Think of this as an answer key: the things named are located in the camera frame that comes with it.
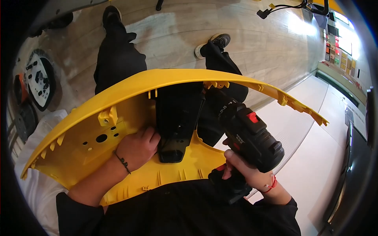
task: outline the wooden floor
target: wooden floor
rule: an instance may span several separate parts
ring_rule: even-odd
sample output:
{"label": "wooden floor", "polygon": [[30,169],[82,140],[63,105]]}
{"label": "wooden floor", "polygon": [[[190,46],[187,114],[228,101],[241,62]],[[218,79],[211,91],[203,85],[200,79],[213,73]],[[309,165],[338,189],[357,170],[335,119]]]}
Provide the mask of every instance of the wooden floor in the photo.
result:
{"label": "wooden floor", "polygon": [[[284,9],[261,19],[256,12],[270,3],[297,5],[289,0],[112,0],[74,13],[65,29],[48,30],[23,44],[14,73],[24,68],[30,53],[42,49],[53,61],[60,86],[48,110],[69,113],[93,97],[99,46],[105,37],[102,13],[114,5],[128,32],[137,33],[136,49],[146,55],[148,69],[205,68],[194,48],[216,33],[228,33],[225,51],[243,75],[285,88],[307,75],[324,59],[324,40],[315,19],[301,9]],[[251,91],[245,103],[265,95]]]}

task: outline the yellow plastic cover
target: yellow plastic cover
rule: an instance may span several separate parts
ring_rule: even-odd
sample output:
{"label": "yellow plastic cover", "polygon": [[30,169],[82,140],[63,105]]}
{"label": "yellow plastic cover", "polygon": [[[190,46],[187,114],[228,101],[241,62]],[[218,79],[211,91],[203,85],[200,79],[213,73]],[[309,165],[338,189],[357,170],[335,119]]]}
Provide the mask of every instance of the yellow plastic cover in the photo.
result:
{"label": "yellow plastic cover", "polygon": [[[97,94],[63,119],[38,145],[26,163],[70,189],[100,167],[121,139],[148,125],[155,126],[155,101],[149,99],[157,88],[177,83],[203,81],[206,87],[228,87],[238,83],[308,113],[319,124],[327,121],[311,108],[274,86],[248,77],[206,69],[153,69],[133,75]],[[107,139],[96,138],[106,134]],[[106,206],[134,197],[163,184],[207,178],[212,169],[224,164],[223,151],[204,144],[196,131],[186,148],[183,161],[163,164],[156,155],[109,190],[101,205]]]}

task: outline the chair leg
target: chair leg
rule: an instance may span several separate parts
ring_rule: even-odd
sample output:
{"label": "chair leg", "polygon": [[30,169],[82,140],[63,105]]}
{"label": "chair leg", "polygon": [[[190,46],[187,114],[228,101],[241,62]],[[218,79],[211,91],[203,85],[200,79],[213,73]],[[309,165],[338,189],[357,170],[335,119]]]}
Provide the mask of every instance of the chair leg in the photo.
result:
{"label": "chair leg", "polygon": [[161,10],[161,5],[163,4],[164,0],[158,0],[158,4],[156,4],[156,10],[160,11]]}

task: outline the black pants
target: black pants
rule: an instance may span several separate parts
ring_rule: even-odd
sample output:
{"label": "black pants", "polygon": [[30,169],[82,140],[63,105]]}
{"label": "black pants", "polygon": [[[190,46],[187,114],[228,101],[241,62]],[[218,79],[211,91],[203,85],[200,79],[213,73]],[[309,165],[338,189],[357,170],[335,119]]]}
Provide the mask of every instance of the black pants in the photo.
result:
{"label": "black pants", "polygon": [[[96,94],[136,73],[147,70],[146,56],[139,53],[134,44],[130,43],[135,38],[136,33],[127,33],[121,22],[107,25],[106,37],[101,43],[97,67],[93,75]],[[241,75],[228,53],[210,40],[201,48],[201,55],[206,57],[206,69]],[[229,88],[224,87],[222,90],[239,102],[244,102],[248,93],[247,87],[236,83],[230,83]],[[214,146],[225,132],[206,102],[198,119],[197,132],[209,146]]]}

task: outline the screw hole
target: screw hole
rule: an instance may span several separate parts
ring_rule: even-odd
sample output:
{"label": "screw hole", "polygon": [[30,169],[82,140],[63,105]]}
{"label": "screw hole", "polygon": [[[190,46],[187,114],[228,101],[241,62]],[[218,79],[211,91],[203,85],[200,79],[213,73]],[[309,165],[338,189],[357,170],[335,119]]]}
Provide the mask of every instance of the screw hole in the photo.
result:
{"label": "screw hole", "polygon": [[98,142],[98,143],[102,143],[102,142],[105,141],[107,138],[108,138],[108,136],[107,136],[106,134],[100,134],[100,135],[96,138],[96,142]]}

